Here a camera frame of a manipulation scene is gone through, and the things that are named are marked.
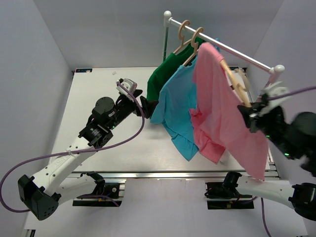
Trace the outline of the beige plastic hanger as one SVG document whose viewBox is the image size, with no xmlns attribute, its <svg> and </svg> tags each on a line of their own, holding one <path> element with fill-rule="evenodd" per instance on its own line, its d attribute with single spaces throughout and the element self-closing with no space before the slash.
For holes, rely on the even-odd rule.
<svg viewBox="0 0 316 237">
<path fill-rule="evenodd" d="M 220 61 L 220 65 L 223 70 L 227 73 L 230 82 L 232 83 L 233 89 L 235 90 L 236 94 L 239 96 L 243 104 L 250 108 L 251 104 L 247 96 L 245 96 L 244 92 L 247 92 L 247 88 L 242 87 L 239 81 L 236 79 L 232 71 L 230 70 L 229 66 L 227 65 L 226 61 L 223 59 Z"/>
</svg>

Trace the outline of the pink t shirt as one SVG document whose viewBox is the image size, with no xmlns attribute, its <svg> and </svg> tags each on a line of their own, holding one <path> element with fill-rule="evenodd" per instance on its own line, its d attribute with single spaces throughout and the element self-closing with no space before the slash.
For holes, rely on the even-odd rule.
<svg viewBox="0 0 316 237">
<path fill-rule="evenodd" d="M 263 180 L 268 141 L 262 132 L 247 129 L 237 108 L 241 102 L 221 66 L 223 59 L 210 43 L 199 47 L 193 74 L 197 106 L 190 109 L 194 141 L 199 152 L 212 162 L 218 163 L 228 151 L 251 177 Z"/>
</svg>

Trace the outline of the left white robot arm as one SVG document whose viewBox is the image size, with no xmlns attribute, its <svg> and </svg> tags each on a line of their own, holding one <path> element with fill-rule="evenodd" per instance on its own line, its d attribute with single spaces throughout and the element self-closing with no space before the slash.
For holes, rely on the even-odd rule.
<svg viewBox="0 0 316 237">
<path fill-rule="evenodd" d="M 23 175 L 18 180 L 20 199 L 38 220 L 47 219 L 69 200 L 106 198 L 111 193 L 104 178 L 95 171 L 84 172 L 71 182 L 66 182 L 66 178 L 104 147 L 113 137 L 112 130 L 130 114 L 147 119 L 153 114 L 158 101 L 147 100 L 141 93 L 137 89 L 133 97 L 120 93 L 116 101 L 110 97 L 98 99 L 85 128 L 66 153 L 31 177 Z"/>
</svg>

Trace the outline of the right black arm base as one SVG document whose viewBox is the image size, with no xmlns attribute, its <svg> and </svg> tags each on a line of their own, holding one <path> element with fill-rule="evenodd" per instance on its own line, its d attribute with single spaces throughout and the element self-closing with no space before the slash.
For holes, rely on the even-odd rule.
<svg viewBox="0 0 316 237">
<path fill-rule="evenodd" d="M 204 196 L 208 210 L 246 210 L 254 209 L 255 196 L 240 195 L 234 191 L 226 190 L 222 182 L 205 183 Z"/>
</svg>

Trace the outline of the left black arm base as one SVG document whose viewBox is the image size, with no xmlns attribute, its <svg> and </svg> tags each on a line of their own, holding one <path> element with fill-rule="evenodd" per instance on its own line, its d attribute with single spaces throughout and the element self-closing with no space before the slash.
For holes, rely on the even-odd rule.
<svg viewBox="0 0 316 237">
<path fill-rule="evenodd" d="M 91 171 L 80 175 L 88 175 L 96 182 L 92 193 L 79 196 L 73 200 L 72 206 L 77 207 L 120 207 L 124 196 L 125 183 L 108 182 L 100 174 Z"/>
</svg>

